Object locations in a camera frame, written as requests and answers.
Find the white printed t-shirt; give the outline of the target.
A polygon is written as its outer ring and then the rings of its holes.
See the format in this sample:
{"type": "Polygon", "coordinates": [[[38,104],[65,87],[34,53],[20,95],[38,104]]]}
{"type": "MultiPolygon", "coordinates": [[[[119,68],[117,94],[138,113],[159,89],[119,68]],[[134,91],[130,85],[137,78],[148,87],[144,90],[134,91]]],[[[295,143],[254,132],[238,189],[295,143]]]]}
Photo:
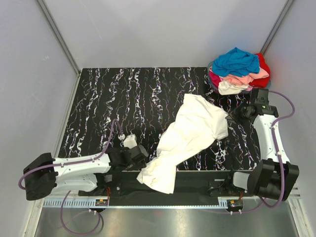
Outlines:
{"type": "Polygon", "coordinates": [[[162,134],[156,157],[142,168],[137,181],[149,188],[174,192],[176,166],[228,136],[227,112],[201,95],[185,94],[175,122],[162,134]]]}

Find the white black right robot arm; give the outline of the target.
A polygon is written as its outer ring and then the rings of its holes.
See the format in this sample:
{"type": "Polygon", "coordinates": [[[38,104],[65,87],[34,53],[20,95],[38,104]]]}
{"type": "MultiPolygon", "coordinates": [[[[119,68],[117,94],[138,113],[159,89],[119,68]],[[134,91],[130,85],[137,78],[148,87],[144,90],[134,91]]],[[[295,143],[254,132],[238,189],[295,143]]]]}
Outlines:
{"type": "Polygon", "coordinates": [[[280,133],[279,121],[286,117],[278,115],[277,108],[269,104],[267,89],[252,90],[250,101],[243,102],[226,117],[235,124],[253,125],[257,132],[261,160],[250,172],[233,172],[224,183],[228,195],[235,196],[242,189],[251,196],[276,200],[276,205],[287,200],[299,176],[299,167],[290,163],[280,133]]]}

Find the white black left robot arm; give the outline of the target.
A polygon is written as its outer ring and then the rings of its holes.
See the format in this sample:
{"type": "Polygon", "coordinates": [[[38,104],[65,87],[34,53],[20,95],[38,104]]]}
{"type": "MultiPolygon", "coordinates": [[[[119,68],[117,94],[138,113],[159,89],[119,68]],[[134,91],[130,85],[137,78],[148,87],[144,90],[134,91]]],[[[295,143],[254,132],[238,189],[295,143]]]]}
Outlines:
{"type": "Polygon", "coordinates": [[[89,156],[53,158],[51,153],[44,153],[24,168],[18,186],[25,191],[28,201],[62,191],[100,196],[107,188],[101,175],[143,168],[147,157],[146,149],[137,144],[134,134],[124,139],[122,148],[110,148],[89,156]]]}

